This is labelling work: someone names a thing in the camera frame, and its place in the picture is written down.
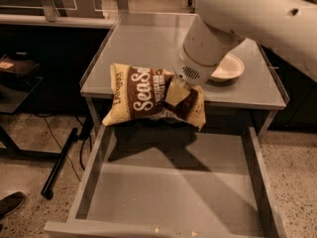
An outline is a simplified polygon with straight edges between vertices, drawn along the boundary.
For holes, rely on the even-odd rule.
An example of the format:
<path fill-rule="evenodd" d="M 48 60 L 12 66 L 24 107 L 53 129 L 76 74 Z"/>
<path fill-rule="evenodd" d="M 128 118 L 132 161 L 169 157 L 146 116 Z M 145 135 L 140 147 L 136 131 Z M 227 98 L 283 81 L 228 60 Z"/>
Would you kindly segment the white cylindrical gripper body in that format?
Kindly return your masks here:
<path fill-rule="evenodd" d="M 188 84 L 203 85 L 225 55 L 243 40 L 208 26 L 196 17 L 174 60 L 174 73 Z"/>

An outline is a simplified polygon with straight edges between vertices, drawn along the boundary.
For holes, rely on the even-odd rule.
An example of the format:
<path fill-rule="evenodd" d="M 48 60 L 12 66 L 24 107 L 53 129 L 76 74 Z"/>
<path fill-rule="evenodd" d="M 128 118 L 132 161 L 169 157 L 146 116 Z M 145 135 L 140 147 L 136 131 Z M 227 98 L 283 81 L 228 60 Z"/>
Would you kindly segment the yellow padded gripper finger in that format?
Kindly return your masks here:
<path fill-rule="evenodd" d="M 165 102 L 176 106 L 190 94 L 190 86 L 184 80 L 174 77 L 168 87 Z"/>

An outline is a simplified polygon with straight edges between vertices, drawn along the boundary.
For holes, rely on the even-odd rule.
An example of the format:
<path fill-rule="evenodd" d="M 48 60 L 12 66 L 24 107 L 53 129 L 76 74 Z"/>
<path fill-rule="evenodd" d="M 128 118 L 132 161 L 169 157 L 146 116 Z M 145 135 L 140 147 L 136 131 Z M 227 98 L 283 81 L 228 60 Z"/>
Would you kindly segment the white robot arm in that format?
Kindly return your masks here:
<path fill-rule="evenodd" d="M 204 84 L 245 38 L 317 79 L 317 5 L 303 0 L 192 0 L 196 19 L 174 62 L 165 101 L 175 106 Z"/>

